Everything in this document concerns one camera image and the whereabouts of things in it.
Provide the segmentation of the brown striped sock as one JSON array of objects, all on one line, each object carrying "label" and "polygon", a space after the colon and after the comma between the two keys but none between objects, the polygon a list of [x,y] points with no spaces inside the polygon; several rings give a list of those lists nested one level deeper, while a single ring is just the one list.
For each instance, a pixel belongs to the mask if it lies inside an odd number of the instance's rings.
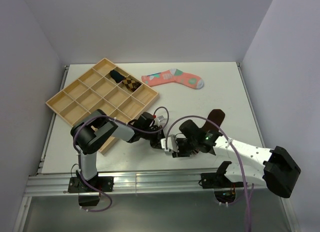
[{"label": "brown striped sock", "polygon": [[[220,127],[225,119],[226,114],[221,109],[213,109],[207,116],[207,119],[215,123]],[[204,125],[200,128],[202,132],[214,132],[218,133],[219,129],[212,125],[210,122],[206,121]]]}]

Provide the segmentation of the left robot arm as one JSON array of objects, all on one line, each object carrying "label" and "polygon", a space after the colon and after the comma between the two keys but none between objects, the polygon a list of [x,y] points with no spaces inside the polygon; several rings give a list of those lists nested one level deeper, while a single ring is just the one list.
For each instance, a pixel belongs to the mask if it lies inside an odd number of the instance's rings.
[{"label": "left robot arm", "polygon": [[156,125],[155,118],[155,115],[143,112],[137,119],[125,123],[97,109],[74,125],[70,134],[78,155],[79,186],[86,192],[100,187],[97,152],[111,137],[129,144],[144,139],[152,148],[161,149],[161,139],[165,135],[163,127]]}]

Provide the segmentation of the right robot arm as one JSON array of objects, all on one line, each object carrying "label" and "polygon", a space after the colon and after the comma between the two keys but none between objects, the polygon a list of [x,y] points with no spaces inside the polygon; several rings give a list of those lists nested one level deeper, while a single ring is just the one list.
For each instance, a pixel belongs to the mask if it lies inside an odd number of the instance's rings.
[{"label": "right robot arm", "polygon": [[199,128],[191,119],[179,127],[183,138],[171,140],[173,158],[190,157],[198,153],[211,154],[223,159],[215,173],[220,188],[231,183],[266,186],[275,195],[288,199],[301,174],[301,169],[289,152],[253,146],[224,135],[206,122]]}]

